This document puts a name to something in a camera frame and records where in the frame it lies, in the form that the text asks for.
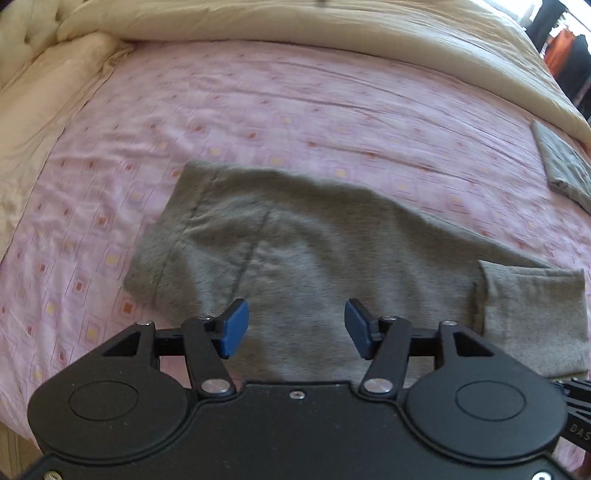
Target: pink bed sheet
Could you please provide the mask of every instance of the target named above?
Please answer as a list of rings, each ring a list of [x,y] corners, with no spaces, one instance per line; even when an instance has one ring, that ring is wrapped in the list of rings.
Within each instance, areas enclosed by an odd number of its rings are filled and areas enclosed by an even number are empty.
[[[57,142],[0,266],[0,420],[30,436],[26,405],[43,381],[132,322],[166,325],[121,285],[192,157],[366,185],[588,274],[590,217],[548,189],[530,120],[398,61],[249,42],[138,46]]]

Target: screw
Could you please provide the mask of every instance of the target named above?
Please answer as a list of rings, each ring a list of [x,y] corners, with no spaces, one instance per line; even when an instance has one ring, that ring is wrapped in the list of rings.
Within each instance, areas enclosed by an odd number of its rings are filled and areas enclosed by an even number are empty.
[[[53,470],[45,472],[43,475],[43,480],[61,480],[61,475]]]
[[[392,382],[385,378],[370,378],[366,380],[363,387],[370,393],[384,394],[393,389]]]
[[[290,398],[293,400],[304,400],[305,397],[306,394],[302,392],[302,390],[294,390],[293,392],[290,392]]]
[[[201,384],[201,388],[210,395],[221,395],[230,390],[230,382],[223,378],[210,378]]]
[[[552,475],[548,472],[538,472],[531,478],[531,480],[552,480]]]

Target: gray cloth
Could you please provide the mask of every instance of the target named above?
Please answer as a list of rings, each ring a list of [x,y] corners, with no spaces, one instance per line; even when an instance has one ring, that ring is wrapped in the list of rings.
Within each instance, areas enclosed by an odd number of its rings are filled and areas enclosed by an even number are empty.
[[[193,162],[125,287],[177,325],[247,299],[249,331],[228,362],[236,375],[358,382],[368,363],[345,330],[346,300],[416,327],[473,325],[478,260],[551,268],[366,188]],[[413,361],[410,378],[431,369],[430,359]]]
[[[534,134],[550,188],[577,202],[591,213],[591,167],[552,130],[532,121]]]
[[[583,371],[589,359],[583,270],[481,261],[474,330],[540,375]]]

